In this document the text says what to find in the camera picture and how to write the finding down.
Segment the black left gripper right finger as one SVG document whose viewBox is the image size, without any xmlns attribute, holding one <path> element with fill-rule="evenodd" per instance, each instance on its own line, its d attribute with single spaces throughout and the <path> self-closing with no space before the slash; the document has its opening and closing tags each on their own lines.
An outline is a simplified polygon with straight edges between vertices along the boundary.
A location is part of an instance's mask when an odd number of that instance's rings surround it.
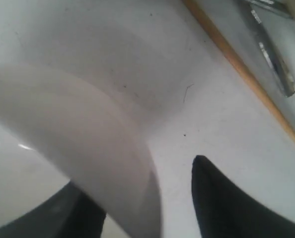
<svg viewBox="0 0 295 238">
<path fill-rule="evenodd" d="M 203 238 L 295 238 L 295 223 L 273 212 L 197 155 L 191 193 Z"/>
</svg>

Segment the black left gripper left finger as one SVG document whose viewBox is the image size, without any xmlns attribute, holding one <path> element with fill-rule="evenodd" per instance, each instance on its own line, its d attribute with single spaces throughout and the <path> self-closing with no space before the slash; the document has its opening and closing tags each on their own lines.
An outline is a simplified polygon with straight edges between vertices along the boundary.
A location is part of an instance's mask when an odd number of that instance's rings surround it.
<svg viewBox="0 0 295 238">
<path fill-rule="evenodd" d="M 0 238 L 99 238 L 106 212 L 72 182 L 0 227 Z"/>
</svg>

